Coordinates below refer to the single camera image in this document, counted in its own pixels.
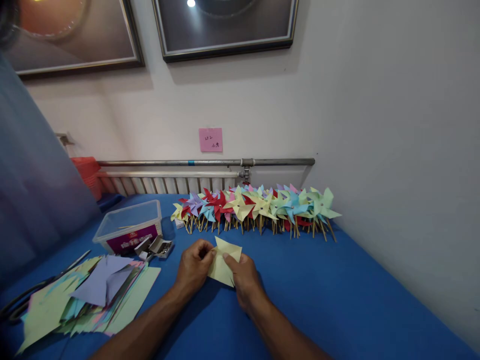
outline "finger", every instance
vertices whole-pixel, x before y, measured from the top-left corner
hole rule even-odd
[[[198,239],[188,248],[188,252],[194,258],[200,259],[201,258],[200,253],[208,252],[213,248],[214,248],[214,246],[210,242],[208,242],[206,240],[203,240],[203,239]]]
[[[226,252],[223,253],[223,260],[225,260],[225,263],[228,265],[230,270],[232,270],[233,272],[237,270],[239,263]]]
[[[207,240],[203,239],[198,239],[193,245],[192,248],[195,250],[195,252],[198,254],[202,250],[205,251],[210,251],[214,248],[214,246],[208,242]]]
[[[210,267],[212,263],[214,262],[215,255],[217,255],[217,251],[212,249],[207,254],[203,257],[203,260],[201,261],[202,264],[205,264],[206,267]]]
[[[248,255],[242,254],[240,255],[240,264],[245,264],[248,260],[250,260],[250,257]]]

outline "pink sticky note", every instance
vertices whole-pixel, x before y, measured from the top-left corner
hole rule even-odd
[[[199,128],[200,151],[202,153],[221,153],[224,149],[222,128]]]

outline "blue table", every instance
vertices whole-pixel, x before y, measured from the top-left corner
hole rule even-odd
[[[217,231],[188,235],[170,222],[173,203],[182,195],[135,195],[114,209],[158,199],[162,229],[175,248],[167,260],[150,266],[161,272],[140,312],[155,303],[174,283],[182,251],[198,238],[215,244]],[[22,290],[59,273],[86,250],[105,253],[92,238],[101,218],[92,222],[45,262],[0,294],[1,305]],[[321,235],[260,236],[258,231],[221,232],[220,237],[243,247],[260,273],[276,306],[300,330],[335,359],[478,359],[425,306],[363,251],[347,234],[335,229],[338,243]],[[15,353],[23,341],[22,325],[1,324],[4,346]],[[87,359],[109,338],[87,333],[72,338],[52,334],[27,349],[19,359]],[[269,359],[250,319],[240,310],[235,291],[207,279],[192,299],[157,355],[158,359]]]

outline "blue curtain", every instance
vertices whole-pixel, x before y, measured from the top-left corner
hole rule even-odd
[[[0,278],[99,214],[90,190],[0,52]]]

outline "picture frame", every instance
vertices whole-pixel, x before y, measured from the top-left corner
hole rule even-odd
[[[19,34],[4,55],[22,80],[145,66],[130,0],[67,2],[31,1],[25,9],[20,0]],[[64,14],[45,8],[48,18],[40,19],[35,6],[42,3],[69,6],[60,8]]]
[[[173,63],[290,48],[299,0],[152,0],[152,4],[163,60]]]

